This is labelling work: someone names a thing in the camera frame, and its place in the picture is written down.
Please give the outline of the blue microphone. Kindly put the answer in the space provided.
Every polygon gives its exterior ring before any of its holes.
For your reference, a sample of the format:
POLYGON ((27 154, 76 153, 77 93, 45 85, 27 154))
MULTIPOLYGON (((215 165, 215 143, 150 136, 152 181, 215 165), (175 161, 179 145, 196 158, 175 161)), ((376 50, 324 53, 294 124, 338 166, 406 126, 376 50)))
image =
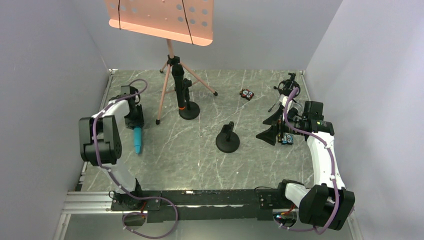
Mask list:
POLYGON ((135 153, 137 155, 142 152, 142 148, 143 148, 142 141, 143 141, 142 128, 141 127, 135 127, 133 129, 133 144, 134 144, 135 153))

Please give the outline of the small black mic stand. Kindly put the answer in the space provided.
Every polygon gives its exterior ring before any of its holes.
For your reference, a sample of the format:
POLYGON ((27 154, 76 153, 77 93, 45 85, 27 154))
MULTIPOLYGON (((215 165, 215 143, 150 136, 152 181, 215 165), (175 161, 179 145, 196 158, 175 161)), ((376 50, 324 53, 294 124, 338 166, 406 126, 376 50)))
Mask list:
POLYGON ((230 121, 228 124, 224 124, 215 139, 217 148, 223 153, 233 153, 240 146, 240 138, 235 132, 233 132, 233 128, 233 121, 230 121))

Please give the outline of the black round-base mic stand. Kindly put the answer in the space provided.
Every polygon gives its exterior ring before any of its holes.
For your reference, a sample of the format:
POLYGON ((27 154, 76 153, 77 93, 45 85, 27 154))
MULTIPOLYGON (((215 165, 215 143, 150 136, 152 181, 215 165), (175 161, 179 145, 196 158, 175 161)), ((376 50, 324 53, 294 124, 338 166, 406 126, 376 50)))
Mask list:
POLYGON ((179 89, 176 90, 178 101, 178 113, 185 120, 193 120, 200 114, 200 107, 197 103, 190 101, 190 87, 192 81, 184 78, 180 81, 179 89))

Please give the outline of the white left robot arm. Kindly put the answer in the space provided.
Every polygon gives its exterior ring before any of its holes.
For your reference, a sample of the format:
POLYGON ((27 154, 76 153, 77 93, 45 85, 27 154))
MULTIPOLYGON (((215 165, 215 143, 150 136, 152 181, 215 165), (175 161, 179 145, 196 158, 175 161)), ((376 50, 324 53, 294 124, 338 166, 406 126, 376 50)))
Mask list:
POLYGON ((118 198, 139 199, 141 186, 121 160, 123 145, 118 124, 133 131, 136 154, 142 151, 143 108, 137 97, 137 88, 124 85, 120 94, 110 99, 100 112, 78 121, 80 155, 83 161, 99 168, 115 185, 118 198))

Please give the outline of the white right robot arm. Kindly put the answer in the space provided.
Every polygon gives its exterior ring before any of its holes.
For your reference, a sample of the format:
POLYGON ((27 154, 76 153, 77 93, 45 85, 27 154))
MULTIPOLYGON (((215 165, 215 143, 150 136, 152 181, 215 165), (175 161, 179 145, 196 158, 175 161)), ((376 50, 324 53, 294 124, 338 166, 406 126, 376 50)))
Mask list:
POLYGON ((334 151, 333 124, 324 119, 324 104, 306 101, 300 105, 283 100, 279 109, 263 121, 269 129, 256 137, 270 145, 283 141, 283 135, 303 136, 310 151, 313 186, 284 179, 276 192, 298 209, 298 219, 322 234, 325 230, 340 230, 355 204, 355 194, 346 189, 340 176, 334 151))

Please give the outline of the pink music stand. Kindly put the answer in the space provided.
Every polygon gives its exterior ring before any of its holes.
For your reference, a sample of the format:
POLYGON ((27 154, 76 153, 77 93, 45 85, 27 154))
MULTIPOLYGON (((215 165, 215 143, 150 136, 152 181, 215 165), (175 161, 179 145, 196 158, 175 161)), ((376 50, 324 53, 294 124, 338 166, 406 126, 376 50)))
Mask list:
POLYGON ((218 92, 194 73, 175 55, 173 41, 205 47, 213 42, 214 1, 212 0, 106 0, 108 24, 116 29, 159 37, 166 40, 165 73, 156 124, 160 124, 169 77, 174 78, 174 91, 179 89, 185 71, 203 84, 214 96, 218 92))

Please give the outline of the blue owl block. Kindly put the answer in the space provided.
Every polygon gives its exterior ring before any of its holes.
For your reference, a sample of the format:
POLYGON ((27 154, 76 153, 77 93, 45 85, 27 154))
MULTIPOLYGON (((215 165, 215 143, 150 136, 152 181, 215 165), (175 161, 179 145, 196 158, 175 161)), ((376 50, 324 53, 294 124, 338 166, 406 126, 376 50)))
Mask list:
POLYGON ((280 143, 282 145, 293 145, 294 144, 294 138, 292 134, 284 133, 281 137, 280 143))

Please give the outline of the red owl block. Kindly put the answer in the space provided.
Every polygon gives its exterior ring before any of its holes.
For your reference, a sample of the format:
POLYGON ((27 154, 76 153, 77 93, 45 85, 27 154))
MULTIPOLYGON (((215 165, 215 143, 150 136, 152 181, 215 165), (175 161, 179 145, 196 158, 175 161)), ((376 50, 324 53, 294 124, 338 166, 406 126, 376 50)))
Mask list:
POLYGON ((239 92, 239 95, 240 95, 241 98, 250 101, 254 97, 255 94, 252 91, 250 91, 249 89, 245 88, 245 89, 242 89, 239 92))

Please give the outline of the black shock mount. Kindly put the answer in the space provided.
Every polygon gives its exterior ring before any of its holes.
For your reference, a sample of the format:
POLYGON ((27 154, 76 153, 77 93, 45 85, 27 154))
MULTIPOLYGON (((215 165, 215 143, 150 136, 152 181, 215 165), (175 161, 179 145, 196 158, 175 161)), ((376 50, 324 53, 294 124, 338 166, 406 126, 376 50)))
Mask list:
POLYGON ((289 79, 281 81, 278 86, 274 86, 273 89, 277 90, 280 95, 288 97, 294 88, 298 88, 297 93, 294 95, 294 97, 297 97, 301 92, 300 85, 296 81, 297 74, 294 72, 289 72, 288 75, 290 76, 289 79))

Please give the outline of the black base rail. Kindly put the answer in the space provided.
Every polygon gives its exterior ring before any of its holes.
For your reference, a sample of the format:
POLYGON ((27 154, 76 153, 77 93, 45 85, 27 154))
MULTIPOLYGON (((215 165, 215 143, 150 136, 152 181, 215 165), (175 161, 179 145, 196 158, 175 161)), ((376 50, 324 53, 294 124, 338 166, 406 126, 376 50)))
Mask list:
POLYGON ((256 219, 271 221, 293 203, 273 188, 221 190, 144 190, 143 200, 113 196, 110 210, 143 210, 148 223, 187 220, 256 219))

